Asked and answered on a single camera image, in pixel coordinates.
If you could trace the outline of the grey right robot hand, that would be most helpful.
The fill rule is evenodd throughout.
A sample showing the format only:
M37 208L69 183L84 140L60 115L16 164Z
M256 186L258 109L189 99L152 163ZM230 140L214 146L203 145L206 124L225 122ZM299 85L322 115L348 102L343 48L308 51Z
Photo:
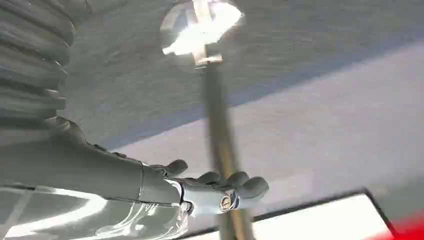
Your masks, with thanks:
M182 177L184 160L148 165L89 143L61 117L0 120L3 240L171 240L189 218L248 209L269 190L243 171Z

